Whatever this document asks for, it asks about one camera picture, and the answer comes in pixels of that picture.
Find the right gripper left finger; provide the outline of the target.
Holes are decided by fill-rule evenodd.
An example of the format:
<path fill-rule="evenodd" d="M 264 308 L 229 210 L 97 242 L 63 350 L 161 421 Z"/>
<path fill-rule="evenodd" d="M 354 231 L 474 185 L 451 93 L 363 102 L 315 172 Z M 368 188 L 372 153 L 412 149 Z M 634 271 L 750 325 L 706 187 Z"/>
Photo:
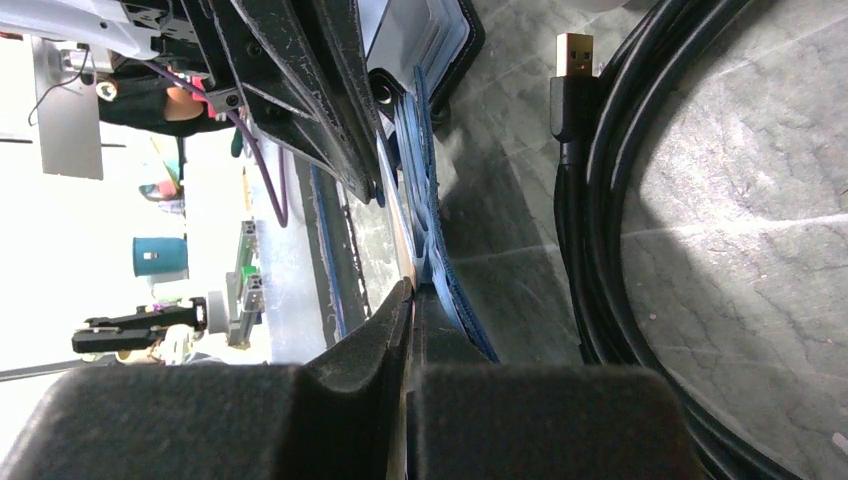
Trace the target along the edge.
<path fill-rule="evenodd" d="M 304 365 L 75 370 L 45 394 L 5 479 L 402 479 L 413 287 Z"/>

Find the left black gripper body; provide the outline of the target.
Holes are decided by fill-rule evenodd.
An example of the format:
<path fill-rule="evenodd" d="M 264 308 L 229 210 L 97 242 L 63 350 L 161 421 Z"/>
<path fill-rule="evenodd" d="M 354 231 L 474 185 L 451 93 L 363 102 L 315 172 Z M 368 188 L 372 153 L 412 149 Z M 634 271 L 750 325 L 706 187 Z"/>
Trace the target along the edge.
<path fill-rule="evenodd" d="M 3 1 L 1 30 L 104 47 L 235 93 L 206 1 Z"/>

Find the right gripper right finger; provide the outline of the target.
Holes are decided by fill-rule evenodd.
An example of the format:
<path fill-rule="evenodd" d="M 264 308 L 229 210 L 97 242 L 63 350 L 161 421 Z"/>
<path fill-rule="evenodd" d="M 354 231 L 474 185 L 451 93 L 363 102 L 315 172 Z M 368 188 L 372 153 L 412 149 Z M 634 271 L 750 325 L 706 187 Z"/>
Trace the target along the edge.
<path fill-rule="evenodd" d="M 681 407 L 635 367 L 504 365 L 414 295 L 408 392 L 412 479 L 699 479 Z"/>

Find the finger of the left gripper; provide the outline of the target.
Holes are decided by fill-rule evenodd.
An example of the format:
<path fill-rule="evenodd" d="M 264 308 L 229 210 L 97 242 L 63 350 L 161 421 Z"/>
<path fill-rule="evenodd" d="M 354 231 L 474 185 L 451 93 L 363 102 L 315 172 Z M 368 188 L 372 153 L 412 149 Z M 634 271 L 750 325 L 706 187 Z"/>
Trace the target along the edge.
<path fill-rule="evenodd" d="M 269 139 L 367 203 L 382 127 L 354 1 L 185 1 L 219 113 L 245 107 Z"/>

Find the blue card holder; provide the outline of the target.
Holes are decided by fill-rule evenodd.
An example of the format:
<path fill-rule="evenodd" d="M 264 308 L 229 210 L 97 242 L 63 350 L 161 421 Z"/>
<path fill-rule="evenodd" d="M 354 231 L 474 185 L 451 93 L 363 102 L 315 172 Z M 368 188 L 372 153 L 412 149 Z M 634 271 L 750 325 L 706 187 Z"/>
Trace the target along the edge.
<path fill-rule="evenodd" d="M 490 362 L 500 358 L 462 287 L 447 251 L 439 214 L 434 131 L 424 69 L 413 67 L 413 87 L 402 93 L 394 107 L 394 138 L 380 145 L 386 159 L 386 196 L 401 203 L 402 238 L 411 252 L 418 286 L 431 287 L 449 323 Z M 390 145 L 397 147 L 399 165 L 388 160 Z"/>

